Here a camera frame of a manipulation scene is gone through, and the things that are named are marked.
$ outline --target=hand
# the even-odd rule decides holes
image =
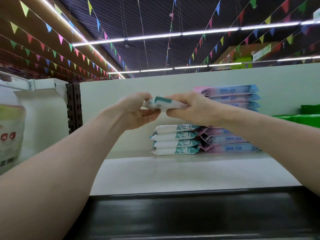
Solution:
[[[200,126],[220,126],[222,116],[233,106],[218,103],[198,92],[177,93],[167,98],[188,105],[186,109],[168,109],[167,116]]]
[[[156,120],[160,110],[141,109],[143,101],[152,99],[148,92],[137,92],[122,98],[117,105],[123,110],[127,130],[137,129]]]

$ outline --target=wet wipes package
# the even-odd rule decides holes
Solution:
[[[241,95],[228,95],[228,96],[209,96],[209,99],[220,102],[220,103],[229,103],[229,102],[249,102],[260,100],[260,96],[256,93],[254,94],[241,94]]]
[[[180,147],[194,147],[199,145],[200,142],[190,139],[190,140],[165,140],[165,141],[154,141],[153,147],[158,149],[162,148],[180,148]]]
[[[165,134],[156,134],[154,133],[150,136],[150,139],[154,141],[177,141],[177,140],[189,140],[194,139],[198,135],[197,132],[176,132],[176,133],[165,133]]]
[[[246,139],[242,138],[241,136],[234,136],[234,135],[208,136],[207,134],[202,134],[200,137],[209,145],[224,145],[224,144],[248,142]]]
[[[203,143],[199,146],[207,153],[241,153],[241,152],[257,152],[260,149],[251,143],[234,143],[227,145],[209,145]]]
[[[199,130],[198,135],[206,134],[207,136],[234,135],[230,130],[220,127],[203,127]]]
[[[252,94],[259,92],[256,85],[238,85],[224,87],[194,87],[194,91],[200,92],[204,96],[222,96],[222,95],[238,95]]]
[[[235,106],[235,107],[239,107],[239,108],[243,108],[243,109],[257,109],[260,108],[260,104],[258,104],[255,101],[251,101],[251,102],[229,102],[229,103],[225,103],[231,106]]]
[[[174,133],[174,132],[186,132],[193,131],[199,126],[191,124],[169,124],[169,125],[158,125],[154,132],[157,134]]]
[[[167,109],[186,109],[187,105],[179,101],[175,101],[169,98],[156,96],[153,99],[143,102],[143,107],[147,109],[160,109],[162,112],[165,112]]]
[[[188,155],[188,154],[196,154],[198,151],[199,151],[198,146],[178,147],[178,148],[156,148],[156,147],[154,147],[151,150],[151,152],[157,156]]]

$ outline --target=white and teal package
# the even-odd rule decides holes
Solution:
[[[154,147],[151,152],[157,156],[164,155],[188,155],[196,154],[199,151],[198,146],[179,147],[179,148],[156,148]]]
[[[165,97],[156,96],[153,99],[143,102],[143,107],[147,109],[160,109],[165,112],[167,109],[186,109],[187,105],[176,100]]]
[[[192,124],[168,124],[168,125],[158,125],[154,132],[157,134],[174,133],[174,132],[186,132],[193,131],[199,126]]]
[[[198,135],[197,132],[176,132],[176,133],[165,133],[165,134],[156,134],[154,133],[150,136],[150,139],[154,141],[177,141],[177,140],[189,140],[194,139]]]
[[[197,145],[200,145],[200,142],[194,139],[190,139],[190,140],[154,141],[152,146],[158,149],[162,149],[162,148],[194,147]]]

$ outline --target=forearm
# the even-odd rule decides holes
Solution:
[[[231,106],[221,110],[219,126],[270,154],[320,195],[320,129]]]
[[[1,176],[0,238],[62,239],[124,128],[121,110],[112,106]]]

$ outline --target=person's right hand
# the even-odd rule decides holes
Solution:
[[[188,105],[186,109],[168,109],[167,116],[200,126],[220,126],[222,116],[233,106],[212,101],[198,92],[177,93],[167,98]]]

